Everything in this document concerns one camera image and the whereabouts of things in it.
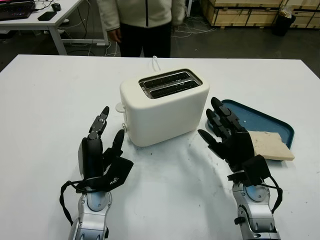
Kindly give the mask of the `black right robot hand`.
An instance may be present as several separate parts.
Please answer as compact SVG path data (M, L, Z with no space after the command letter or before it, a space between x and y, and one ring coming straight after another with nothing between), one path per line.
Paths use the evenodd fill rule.
M207 120L221 142L217 142L203 129L199 129L198 133L208 144L208 148L224 160L232 172L241 171L242 163L255 156L251 136L240 124L238 116L218 98L213 97L210 102L213 110L206 110Z

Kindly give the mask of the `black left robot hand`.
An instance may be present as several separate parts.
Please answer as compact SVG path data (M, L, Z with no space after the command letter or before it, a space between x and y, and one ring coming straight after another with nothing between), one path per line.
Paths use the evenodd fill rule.
M122 145L125 136L123 129L115 135L112 146L103 150L101 136L107 126L109 111L110 108L106 106L94 119L88 135L81 140L79 145L79 170L85 180L103 176L112 162L123 153Z

